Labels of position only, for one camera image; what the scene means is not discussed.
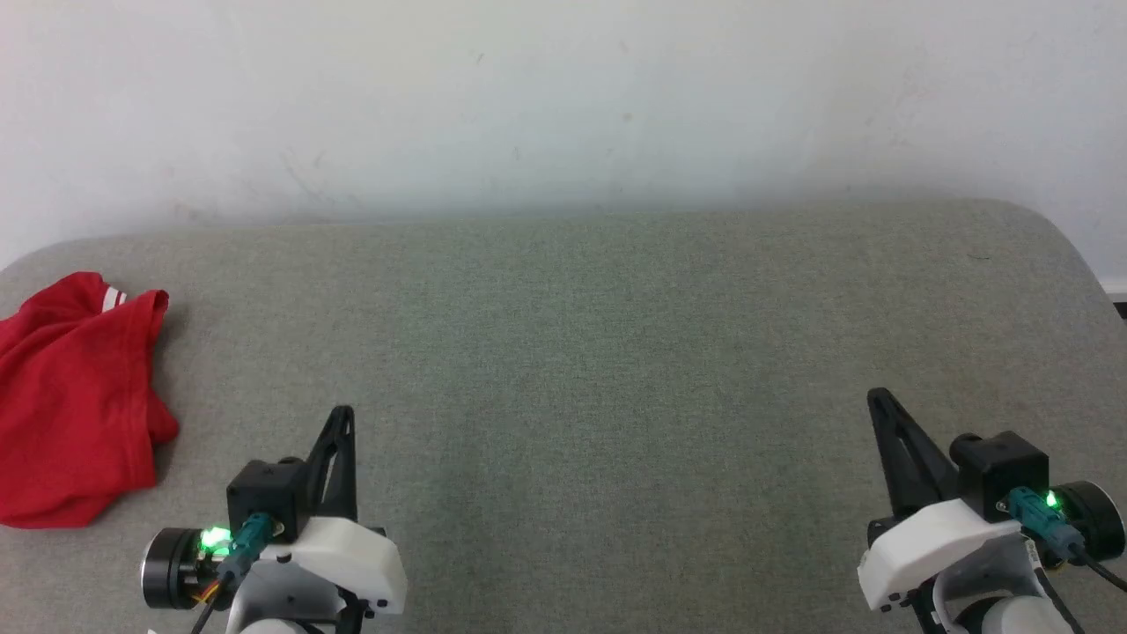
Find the gray fabric surface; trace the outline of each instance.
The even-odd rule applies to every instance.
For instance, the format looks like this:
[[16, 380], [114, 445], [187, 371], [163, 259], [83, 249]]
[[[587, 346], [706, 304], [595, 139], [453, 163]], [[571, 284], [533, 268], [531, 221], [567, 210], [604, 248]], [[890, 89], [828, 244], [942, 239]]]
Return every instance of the gray fabric surface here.
[[[145, 608], [142, 548], [222, 521], [239, 467], [338, 403], [412, 583], [371, 632], [915, 632], [855, 581], [888, 510], [873, 386], [944, 448], [1013, 429], [1127, 502], [1127, 330], [1003, 203], [99, 239], [9, 267], [0, 313], [76, 269], [169, 291], [183, 429], [95, 526], [0, 529], [5, 632], [186, 632]], [[1127, 623], [1093, 574], [1056, 581], [1088, 632]]]

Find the black bracket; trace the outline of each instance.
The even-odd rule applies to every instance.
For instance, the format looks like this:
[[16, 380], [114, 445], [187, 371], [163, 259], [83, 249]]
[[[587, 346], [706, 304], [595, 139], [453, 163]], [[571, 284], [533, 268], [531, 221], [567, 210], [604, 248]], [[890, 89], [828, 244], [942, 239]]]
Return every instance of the black bracket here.
[[338, 587], [337, 593], [345, 600], [345, 607], [337, 613], [337, 634], [360, 634], [364, 619], [374, 617], [375, 613], [369, 607], [367, 601], [357, 598], [348, 590]]
[[[893, 507], [890, 517], [869, 523], [868, 541], [869, 546], [872, 546], [878, 537], [920, 509], [957, 499], [959, 472], [920, 429], [893, 393], [882, 387], [870, 390], [868, 401], [877, 452], [885, 471], [888, 501]], [[933, 586], [933, 579], [923, 582], [900, 601], [900, 606], [912, 606], [920, 628], [925, 634], [943, 634], [943, 628], [932, 618], [935, 610], [932, 602]]]
[[334, 408], [309, 453], [305, 465], [311, 516], [357, 521], [354, 418], [348, 405]]

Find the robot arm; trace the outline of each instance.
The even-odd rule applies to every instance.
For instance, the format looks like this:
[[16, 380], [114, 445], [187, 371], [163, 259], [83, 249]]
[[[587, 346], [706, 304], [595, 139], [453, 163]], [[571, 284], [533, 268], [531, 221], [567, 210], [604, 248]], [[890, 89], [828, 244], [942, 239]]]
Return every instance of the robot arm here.
[[[1103, 491], [1084, 482], [1050, 488], [1048, 457], [1013, 432], [959, 437], [957, 470], [888, 391], [871, 391], [869, 410], [893, 507], [891, 517], [869, 523], [858, 566], [869, 608], [911, 606], [925, 634], [1081, 633], [1045, 575], [1042, 561], [1065, 563], [1061, 544], [1029, 530], [1038, 518], [1010, 507], [1021, 492], [1037, 492], [1029, 493], [1037, 503], [1046, 497], [1044, 519], [1067, 520], [1064, 528], [1103, 561], [1124, 551], [1122, 520]], [[948, 613], [949, 601], [974, 597], [957, 617]]]
[[[251, 461], [227, 495], [234, 535], [166, 528], [150, 543], [141, 568], [150, 607], [204, 605], [197, 627], [211, 610], [230, 610], [228, 634], [313, 634], [322, 625], [358, 634], [376, 613], [402, 614], [399, 550], [356, 521], [350, 408], [332, 410], [307, 461]], [[257, 528], [261, 543], [240, 539]]]

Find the teal connector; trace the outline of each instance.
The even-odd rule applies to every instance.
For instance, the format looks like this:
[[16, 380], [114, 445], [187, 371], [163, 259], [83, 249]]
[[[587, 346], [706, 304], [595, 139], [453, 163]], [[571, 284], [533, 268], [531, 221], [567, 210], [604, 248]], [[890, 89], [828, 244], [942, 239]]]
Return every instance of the teal connector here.
[[273, 538], [274, 520], [269, 516], [255, 514], [247, 518], [231, 541], [231, 554], [219, 565], [219, 578], [230, 577], [229, 587], [238, 588]]
[[1028, 486], [1019, 486], [1010, 492], [1006, 500], [1010, 516], [1021, 523], [1031, 533], [1045, 541], [1045, 544], [1062, 560], [1071, 560], [1076, 555], [1073, 546], [1084, 547], [1084, 536], [1068, 524], [1068, 520], [1048, 502]]

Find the green led light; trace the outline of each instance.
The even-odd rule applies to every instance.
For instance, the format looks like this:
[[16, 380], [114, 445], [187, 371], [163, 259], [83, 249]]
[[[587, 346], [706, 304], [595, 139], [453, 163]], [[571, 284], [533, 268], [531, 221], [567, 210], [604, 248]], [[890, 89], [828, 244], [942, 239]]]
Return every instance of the green led light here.
[[223, 542], [230, 541], [231, 532], [221, 526], [214, 526], [199, 534], [199, 545], [204, 548], [214, 548]]

